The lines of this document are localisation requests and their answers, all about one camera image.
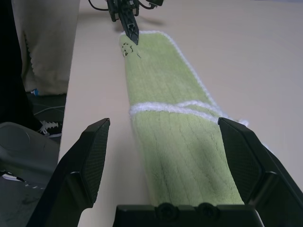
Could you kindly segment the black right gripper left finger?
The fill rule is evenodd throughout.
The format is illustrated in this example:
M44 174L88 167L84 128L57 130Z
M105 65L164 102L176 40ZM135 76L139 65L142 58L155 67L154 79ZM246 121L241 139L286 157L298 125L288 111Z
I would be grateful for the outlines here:
M82 212L92 208L105 164L110 120L89 125L60 159L28 227L76 227Z

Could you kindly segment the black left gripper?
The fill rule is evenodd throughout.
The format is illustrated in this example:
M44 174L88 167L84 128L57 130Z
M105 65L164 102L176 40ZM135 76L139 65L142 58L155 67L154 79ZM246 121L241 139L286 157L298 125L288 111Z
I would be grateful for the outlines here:
M107 0L112 22L121 21L126 36L136 45L139 43L139 28L135 17L139 15L138 0Z

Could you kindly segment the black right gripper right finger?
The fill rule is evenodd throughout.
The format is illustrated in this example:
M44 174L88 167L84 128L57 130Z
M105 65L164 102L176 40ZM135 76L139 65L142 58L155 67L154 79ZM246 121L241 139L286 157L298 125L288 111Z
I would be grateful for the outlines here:
M266 227L301 227L303 193L279 159L246 126L219 118L225 155L238 192Z

